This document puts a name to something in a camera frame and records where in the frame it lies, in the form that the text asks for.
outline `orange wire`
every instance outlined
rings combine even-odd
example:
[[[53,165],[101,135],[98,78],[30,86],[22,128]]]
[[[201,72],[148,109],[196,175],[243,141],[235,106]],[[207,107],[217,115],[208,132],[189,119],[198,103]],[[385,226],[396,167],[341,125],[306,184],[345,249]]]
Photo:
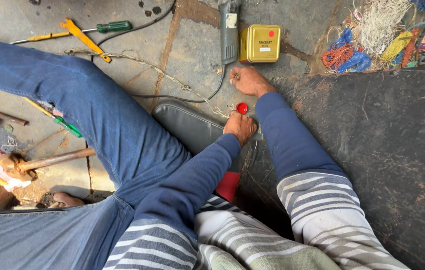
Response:
[[[325,51],[321,60],[324,65],[330,69],[337,71],[337,69],[344,63],[346,60],[353,56],[354,46],[346,43],[341,47],[337,47],[338,43],[334,44],[331,50]]]
[[[419,33],[420,33],[420,30],[417,27],[414,27],[414,29],[411,31],[411,34],[413,34],[414,36],[417,36]],[[411,41],[409,41],[409,43],[404,48],[404,55],[402,56],[401,68],[404,68],[408,65],[409,57],[411,57],[411,54],[413,54],[415,44],[416,44],[416,38],[413,37]]]

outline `gold tin can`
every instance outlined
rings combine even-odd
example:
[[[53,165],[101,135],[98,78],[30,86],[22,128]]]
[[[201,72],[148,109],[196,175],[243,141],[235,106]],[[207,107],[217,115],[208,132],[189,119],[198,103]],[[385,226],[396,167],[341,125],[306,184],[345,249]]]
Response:
[[[239,33],[239,62],[276,62],[280,44],[279,25],[253,24]]]

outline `hammer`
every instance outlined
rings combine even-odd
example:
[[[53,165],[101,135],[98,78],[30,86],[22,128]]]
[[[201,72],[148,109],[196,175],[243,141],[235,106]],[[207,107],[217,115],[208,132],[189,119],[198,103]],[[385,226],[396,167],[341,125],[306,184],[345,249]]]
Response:
[[[94,156],[95,150],[92,148],[85,148],[74,152],[65,153],[58,156],[47,157],[38,160],[25,161],[22,157],[7,154],[0,157],[0,166],[4,172],[10,177],[19,179],[23,182],[32,181],[37,174],[33,169],[46,167],[66,161],[80,159],[88,156]]]

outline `man's right hand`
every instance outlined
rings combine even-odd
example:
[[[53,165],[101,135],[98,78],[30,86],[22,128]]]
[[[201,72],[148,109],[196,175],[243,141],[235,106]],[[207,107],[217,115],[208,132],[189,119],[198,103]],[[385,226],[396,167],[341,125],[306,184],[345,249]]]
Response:
[[[232,134],[243,147],[252,138],[257,128],[258,125],[254,119],[234,110],[231,112],[231,117],[227,120],[222,134]]]
[[[235,67],[229,74],[229,82],[241,93],[260,98],[276,89],[254,67]]]

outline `red lid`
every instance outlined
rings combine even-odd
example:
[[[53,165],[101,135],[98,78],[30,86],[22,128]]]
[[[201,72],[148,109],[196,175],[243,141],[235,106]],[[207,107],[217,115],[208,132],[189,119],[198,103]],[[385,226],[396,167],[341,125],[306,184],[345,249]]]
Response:
[[[239,102],[236,105],[236,111],[238,111],[240,114],[245,114],[248,112],[248,106],[244,102]]]

